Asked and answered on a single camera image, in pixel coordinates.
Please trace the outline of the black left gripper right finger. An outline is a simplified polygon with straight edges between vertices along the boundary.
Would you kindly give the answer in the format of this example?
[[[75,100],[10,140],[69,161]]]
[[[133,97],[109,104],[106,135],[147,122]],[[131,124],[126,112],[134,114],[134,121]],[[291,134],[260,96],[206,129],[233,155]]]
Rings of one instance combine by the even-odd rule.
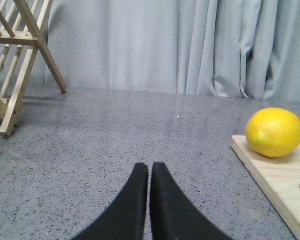
[[[152,166],[149,208],[154,240],[231,239],[199,212],[163,162]]]

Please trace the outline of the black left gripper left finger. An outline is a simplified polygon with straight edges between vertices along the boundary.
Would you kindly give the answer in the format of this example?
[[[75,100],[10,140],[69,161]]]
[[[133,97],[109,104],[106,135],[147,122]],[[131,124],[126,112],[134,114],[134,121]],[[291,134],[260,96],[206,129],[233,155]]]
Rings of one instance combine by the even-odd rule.
[[[147,209],[148,174],[144,163],[136,163],[108,208],[74,239],[141,240]]]

